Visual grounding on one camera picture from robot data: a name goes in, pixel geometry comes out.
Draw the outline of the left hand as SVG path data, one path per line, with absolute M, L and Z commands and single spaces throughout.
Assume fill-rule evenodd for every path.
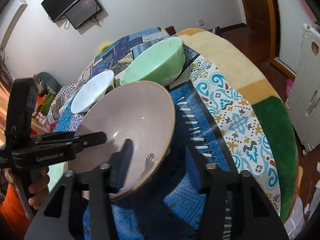
M 32 197 L 28 199 L 28 203 L 35 210 L 38 210 L 44 200 L 49 195 L 48 184 L 50 178 L 48 176 L 49 167 L 43 167 L 40 169 L 40 175 L 33 181 L 33 183 L 29 186 L 29 193 L 32 194 Z M 16 185 L 15 175 L 12 173 L 11 169 L 6 168 L 4 170 L 4 175 L 6 180 L 9 182 L 9 185 L 13 188 L 13 190 L 17 193 L 18 187 Z

